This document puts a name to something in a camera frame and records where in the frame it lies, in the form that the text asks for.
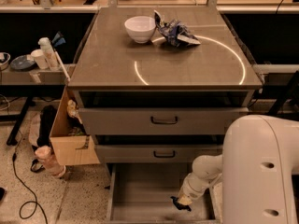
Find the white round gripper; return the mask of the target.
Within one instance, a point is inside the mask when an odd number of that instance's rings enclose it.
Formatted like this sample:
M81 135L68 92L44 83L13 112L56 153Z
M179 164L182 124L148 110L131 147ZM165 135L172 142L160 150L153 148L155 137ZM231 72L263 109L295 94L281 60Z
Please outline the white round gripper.
M180 188L178 203L185 206L192 204L204 195L209 185L208 180L199 178L194 173L189 173Z

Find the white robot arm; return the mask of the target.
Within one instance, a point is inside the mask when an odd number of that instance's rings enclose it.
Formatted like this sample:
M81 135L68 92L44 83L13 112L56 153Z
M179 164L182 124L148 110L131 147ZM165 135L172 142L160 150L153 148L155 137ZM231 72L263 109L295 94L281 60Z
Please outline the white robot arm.
M220 155L193 161L178 202L189 205L221 181L223 224L298 224L298 168L299 122L248 115L228 128Z

